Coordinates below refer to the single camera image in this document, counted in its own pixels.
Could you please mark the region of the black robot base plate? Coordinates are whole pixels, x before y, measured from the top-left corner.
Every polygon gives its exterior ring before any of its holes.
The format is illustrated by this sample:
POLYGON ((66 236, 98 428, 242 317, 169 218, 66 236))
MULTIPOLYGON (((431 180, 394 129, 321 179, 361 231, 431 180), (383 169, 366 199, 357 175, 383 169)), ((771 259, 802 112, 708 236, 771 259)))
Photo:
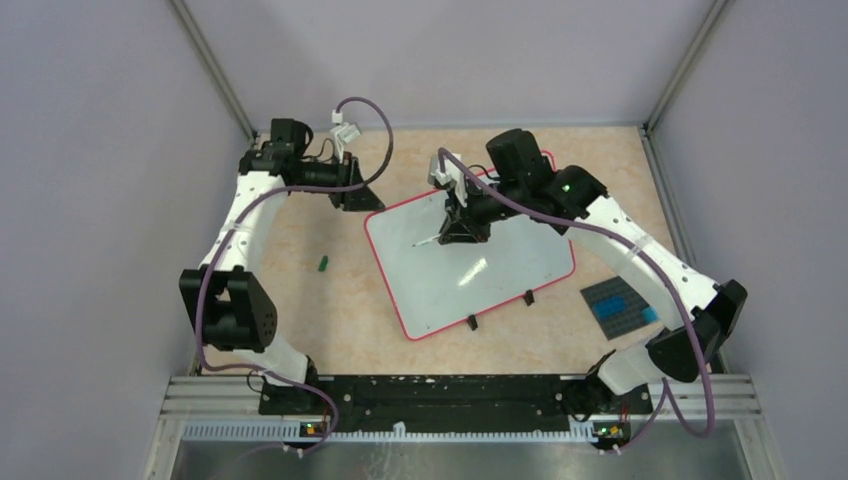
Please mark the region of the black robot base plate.
POLYGON ((339 432, 387 431, 402 422, 417 433, 493 433, 567 431, 581 420, 653 411, 646 386, 615 396, 598 381, 558 374, 339 375, 308 383, 325 395, 265 384, 259 413, 331 421, 337 410, 339 432))

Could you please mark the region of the red-edged whiteboard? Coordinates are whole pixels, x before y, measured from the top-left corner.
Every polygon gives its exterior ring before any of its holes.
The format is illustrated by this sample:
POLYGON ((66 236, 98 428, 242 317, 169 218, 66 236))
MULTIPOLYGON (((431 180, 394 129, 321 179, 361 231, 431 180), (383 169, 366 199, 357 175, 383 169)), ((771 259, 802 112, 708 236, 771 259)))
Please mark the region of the red-edged whiteboard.
POLYGON ((404 336, 417 341, 571 276, 569 240, 526 216, 498 222, 487 243, 412 248, 437 236, 448 195, 431 189, 368 215, 364 231, 404 336))

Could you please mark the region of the blue lego brick on plate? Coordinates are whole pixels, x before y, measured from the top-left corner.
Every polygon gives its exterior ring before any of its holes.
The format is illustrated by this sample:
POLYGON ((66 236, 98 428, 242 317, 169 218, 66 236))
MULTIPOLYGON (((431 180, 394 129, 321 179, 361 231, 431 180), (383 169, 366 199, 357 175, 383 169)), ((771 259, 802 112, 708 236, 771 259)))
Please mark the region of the blue lego brick on plate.
POLYGON ((592 305, 592 311, 599 319, 614 317, 627 309, 627 302, 621 296, 607 297, 592 305))

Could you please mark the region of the green white marker pen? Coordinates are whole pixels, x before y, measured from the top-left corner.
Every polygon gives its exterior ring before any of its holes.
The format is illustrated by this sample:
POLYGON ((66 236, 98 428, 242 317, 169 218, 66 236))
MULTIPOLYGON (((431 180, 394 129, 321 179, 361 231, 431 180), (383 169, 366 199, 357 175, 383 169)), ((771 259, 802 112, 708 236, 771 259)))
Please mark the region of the green white marker pen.
POLYGON ((416 248, 416 247, 420 247, 420 246, 424 246, 424 245, 428 245, 428 244, 437 242, 437 240, 438 240, 438 236, 435 236, 435 237, 431 237, 431 238, 428 238, 428 239, 425 239, 425 240, 417 241, 417 242, 413 243, 411 246, 412 246, 412 248, 416 248))

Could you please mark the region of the black whiteboard clip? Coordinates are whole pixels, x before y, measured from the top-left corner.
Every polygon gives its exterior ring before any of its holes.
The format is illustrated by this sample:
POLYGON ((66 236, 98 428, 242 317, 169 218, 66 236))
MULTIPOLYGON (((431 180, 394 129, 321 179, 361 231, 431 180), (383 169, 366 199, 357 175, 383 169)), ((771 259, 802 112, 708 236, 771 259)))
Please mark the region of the black whiteboard clip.
POLYGON ((468 325, 468 327, 470 328, 471 331, 476 331, 479 328, 477 318, 476 318, 475 315, 469 315, 465 319, 465 323, 468 325))
POLYGON ((535 303, 535 296, 533 290, 527 290, 522 296, 523 301, 527 306, 531 306, 535 303))

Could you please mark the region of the black whiteboard clip lower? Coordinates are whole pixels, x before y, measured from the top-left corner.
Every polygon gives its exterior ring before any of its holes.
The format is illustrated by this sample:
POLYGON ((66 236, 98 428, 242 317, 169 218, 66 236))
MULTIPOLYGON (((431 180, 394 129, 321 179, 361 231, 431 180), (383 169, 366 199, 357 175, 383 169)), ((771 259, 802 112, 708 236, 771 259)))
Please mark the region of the black whiteboard clip lower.
POLYGON ((469 315, 465 319, 465 323, 468 325, 468 327, 470 328, 471 331, 476 331, 479 328, 477 318, 476 318, 475 315, 469 315))

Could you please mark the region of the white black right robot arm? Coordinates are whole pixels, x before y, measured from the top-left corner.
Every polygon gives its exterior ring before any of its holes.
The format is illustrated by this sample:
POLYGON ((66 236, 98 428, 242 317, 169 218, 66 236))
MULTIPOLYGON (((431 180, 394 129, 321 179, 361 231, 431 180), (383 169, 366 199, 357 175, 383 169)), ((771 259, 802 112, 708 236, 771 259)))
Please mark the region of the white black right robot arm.
POLYGON ((554 168, 530 131, 507 130, 485 149, 496 170, 491 183, 445 147, 431 160, 429 181, 448 195, 439 244, 485 243, 495 223, 517 216, 550 226, 603 261, 655 309, 663 327, 597 364, 586 385, 589 404, 612 412, 635 387, 663 378, 701 381, 710 395, 707 365, 733 332, 746 288, 736 280, 720 283, 678 258, 585 168, 554 168))

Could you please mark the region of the aluminium frame rail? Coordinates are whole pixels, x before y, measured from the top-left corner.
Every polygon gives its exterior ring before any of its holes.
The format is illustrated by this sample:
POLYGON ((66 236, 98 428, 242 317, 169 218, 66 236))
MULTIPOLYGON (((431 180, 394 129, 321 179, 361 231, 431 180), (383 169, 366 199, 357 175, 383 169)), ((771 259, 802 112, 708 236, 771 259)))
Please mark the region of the aluminium frame rail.
POLYGON ((694 384, 658 384, 587 421, 564 411, 566 375, 335 376, 324 408, 270 399, 258 378, 175 377, 144 470, 147 479, 784 479, 753 381, 712 379, 716 427, 694 384))

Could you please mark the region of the black whiteboard clip upper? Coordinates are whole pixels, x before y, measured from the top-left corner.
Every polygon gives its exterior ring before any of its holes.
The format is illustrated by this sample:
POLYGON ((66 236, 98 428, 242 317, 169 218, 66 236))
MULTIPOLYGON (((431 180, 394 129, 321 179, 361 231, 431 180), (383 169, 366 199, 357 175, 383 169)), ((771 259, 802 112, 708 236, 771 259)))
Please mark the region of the black whiteboard clip upper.
POLYGON ((535 296, 533 290, 527 290, 522 296, 523 301, 527 306, 531 306, 535 303, 535 296))

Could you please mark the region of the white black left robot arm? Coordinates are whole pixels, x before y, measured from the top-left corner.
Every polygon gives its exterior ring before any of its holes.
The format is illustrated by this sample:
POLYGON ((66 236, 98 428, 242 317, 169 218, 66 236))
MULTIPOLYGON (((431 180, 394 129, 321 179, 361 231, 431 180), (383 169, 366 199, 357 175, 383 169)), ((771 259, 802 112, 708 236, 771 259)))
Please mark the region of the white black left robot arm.
POLYGON ((320 386, 308 378, 310 358, 278 336, 278 309, 258 271, 278 212, 292 193, 325 194, 343 211, 367 212, 383 202, 364 183, 359 160, 347 146, 357 124, 335 119, 331 156, 307 156, 314 133, 291 118, 272 121, 238 163, 236 191, 225 221, 200 264, 184 270, 179 290, 201 350, 230 352, 236 369, 256 368, 284 385, 283 401, 297 413, 319 404, 320 386))

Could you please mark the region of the grey lego baseplate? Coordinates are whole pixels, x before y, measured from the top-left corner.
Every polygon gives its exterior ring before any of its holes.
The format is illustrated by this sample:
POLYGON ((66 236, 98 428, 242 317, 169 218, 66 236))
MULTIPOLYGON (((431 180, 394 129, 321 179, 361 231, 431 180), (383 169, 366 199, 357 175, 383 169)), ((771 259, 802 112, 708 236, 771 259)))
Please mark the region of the grey lego baseplate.
POLYGON ((620 277, 580 291, 607 340, 613 340, 658 321, 656 310, 620 277))

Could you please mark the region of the light blue lego brick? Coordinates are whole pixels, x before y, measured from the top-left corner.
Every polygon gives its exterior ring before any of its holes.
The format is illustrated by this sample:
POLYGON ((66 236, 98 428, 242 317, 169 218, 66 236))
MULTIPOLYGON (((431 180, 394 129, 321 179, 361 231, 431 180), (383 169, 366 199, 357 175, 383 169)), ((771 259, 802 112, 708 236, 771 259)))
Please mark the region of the light blue lego brick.
POLYGON ((658 321, 659 316, 656 309, 652 306, 648 306, 641 311, 641 316, 643 322, 647 325, 653 324, 658 321))

